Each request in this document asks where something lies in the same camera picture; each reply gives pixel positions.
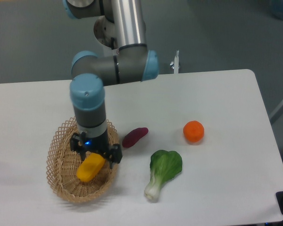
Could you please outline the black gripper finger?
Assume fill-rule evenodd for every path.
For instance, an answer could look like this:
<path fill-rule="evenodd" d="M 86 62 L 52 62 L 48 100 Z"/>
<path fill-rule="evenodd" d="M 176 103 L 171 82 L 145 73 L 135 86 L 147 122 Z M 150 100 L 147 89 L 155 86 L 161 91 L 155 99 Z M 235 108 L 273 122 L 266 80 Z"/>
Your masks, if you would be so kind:
<path fill-rule="evenodd" d="M 69 144 L 70 144 L 70 150 L 72 152 L 76 152 L 77 154 L 79 154 L 81 158 L 81 162 L 83 162 L 86 158 L 86 150 L 84 146 L 81 144 L 80 136 L 78 133 L 72 134 L 69 140 Z"/>
<path fill-rule="evenodd" d="M 120 144 L 113 144 L 108 148 L 106 160 L 109 162 L 109 167 L 112 169 L 122 160 L 122 149 Z"/>

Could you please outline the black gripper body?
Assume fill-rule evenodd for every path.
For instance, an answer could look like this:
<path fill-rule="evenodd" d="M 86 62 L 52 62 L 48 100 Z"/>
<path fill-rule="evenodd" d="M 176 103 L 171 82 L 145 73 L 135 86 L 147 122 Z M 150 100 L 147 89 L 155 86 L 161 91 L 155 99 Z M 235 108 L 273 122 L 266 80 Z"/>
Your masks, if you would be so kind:
<path fill-rule="evenodd" d="M 103 158 L 108 158 L 109 140 L 107 130 L 98 137 L 87 137 L 87 134 L 82 132 L 79 138 L 82 144 L 79 152 L 81 158 L 86 158 L 86 152 L 96 153 Z"/>

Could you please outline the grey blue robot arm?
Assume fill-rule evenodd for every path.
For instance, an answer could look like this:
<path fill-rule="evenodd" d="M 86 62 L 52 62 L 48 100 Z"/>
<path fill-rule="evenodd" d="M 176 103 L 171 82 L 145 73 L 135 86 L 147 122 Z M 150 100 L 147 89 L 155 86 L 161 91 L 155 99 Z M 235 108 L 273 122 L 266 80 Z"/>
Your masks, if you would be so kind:
<path fill-rule="evenodd" d="M 64 8 L 71 18 L 97 17 L 103 25 L 104 45 L 118 54 L 99 58 L 91 51 L 77 53 L 72 61 L 70 98 L 78 132 L 70 138 L 70 147 L 81 159 L 96 153 L 110 165 L 120 163 L 121 146 L 108 141 L 104 87 L 155 79 L 158 57 L 148 50 L 146 26 L 139 0 L 66 0 Z"/>

